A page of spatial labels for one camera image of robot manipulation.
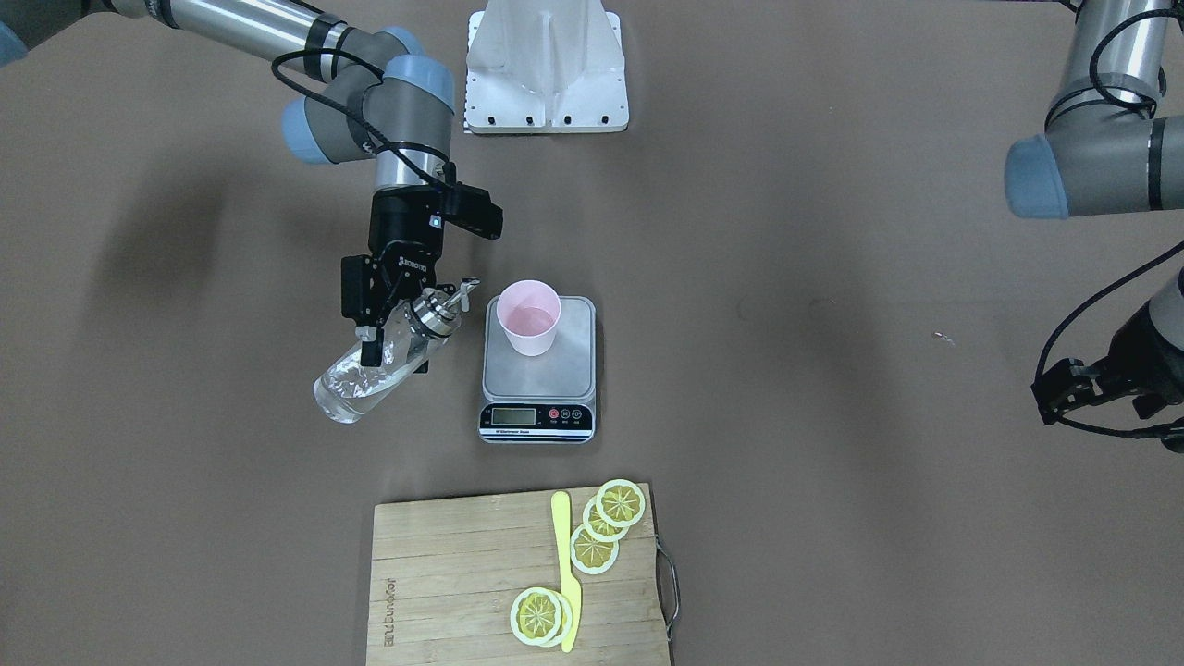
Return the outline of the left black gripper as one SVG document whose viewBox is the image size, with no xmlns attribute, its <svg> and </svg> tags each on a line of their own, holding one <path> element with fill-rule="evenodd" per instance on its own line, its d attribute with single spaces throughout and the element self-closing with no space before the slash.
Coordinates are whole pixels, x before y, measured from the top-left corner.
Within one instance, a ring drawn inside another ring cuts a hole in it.
<svg viewBox="0 0 1184 666">
<path fill-rule="evenodd" d="M 1130 316 L 1111 340 L 1106 359 L 1087 365 L 1081 359 L 1062 359 L 1037 371 L 1032 399 L 1045 425 L 1082 406 L 1100 406 L 1106 388 L 1133 397 L 1134 408 L 1166 408 L 1183 401 L 1183 354 L 1162 337 L 1151 316 Z"/>
</svg>

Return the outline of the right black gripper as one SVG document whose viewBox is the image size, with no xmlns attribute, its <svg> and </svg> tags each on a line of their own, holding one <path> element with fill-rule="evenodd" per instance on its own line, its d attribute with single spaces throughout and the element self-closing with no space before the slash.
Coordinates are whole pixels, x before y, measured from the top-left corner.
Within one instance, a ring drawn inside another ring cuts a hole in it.
<svg viewBox="0 0 1184 666">
<path fill-rule="evenodd" d="M 439 192 L 430 186 L 390 187 L 371 201 L 369 254 L 339 262 L 342 316 L 361 333 L 360 366 L 382 364 L 385 325 L 395 308 L 438 286 L 436 262 L 444 231 L 436 219 Z"/>
</svg>

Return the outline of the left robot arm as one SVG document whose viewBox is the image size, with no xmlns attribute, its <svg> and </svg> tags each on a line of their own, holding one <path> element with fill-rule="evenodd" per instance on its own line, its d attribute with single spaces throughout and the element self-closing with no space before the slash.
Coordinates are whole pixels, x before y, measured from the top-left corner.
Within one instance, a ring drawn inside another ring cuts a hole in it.
<svg viewBox="0 0 1184 666">
<path fill-rule="evenodd" d="M 1028 219 L 1179 210 L 1183 121 L 1163 117 L 1159 108 L 1166 96 L 1164 41 L 1167 25 L 1180 23 L 1180 2 L 1079 1 L 1070 8 L 1074 38 L 1043 129 L 1015 142 L 1006 156 L 1009 209 Z M 1117 329 L 1098 361 L 1050 364 L 1061 333 L 1050 334 L 1032 376 L 1032 401 L 1047 425 L 1180 444 L 1180 420 L 1124 430 L 1069 416 L 1121 398 L 1141 420 L 1180 405 L 1180 277 Z"/>
</svg>

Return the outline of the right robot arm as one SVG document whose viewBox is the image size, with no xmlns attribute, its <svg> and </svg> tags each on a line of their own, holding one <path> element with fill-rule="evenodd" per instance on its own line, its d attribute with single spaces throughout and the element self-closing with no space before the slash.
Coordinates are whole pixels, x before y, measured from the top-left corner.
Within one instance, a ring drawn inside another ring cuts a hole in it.
<svg viewBox="0 0 1184 666">
<path fill-rule="evenodd" d="M 292 155 L 377 160 L 368 252 L 341 263 L 341 309 L 356 327 L 359 364 L 382 365 L 403 329 L 440 339 L 419 313 L 445 295 L 435 269 L 445 224 L 466 225 L 469 205 L 493 206 L 456 177 L 453 78 L 413 34 L 366 32 L 304 1 L 5 1 L 4 65 L 98 14 L 149 17 L 258 56 L 300 94 L 279 121 Z"/>
</svg>

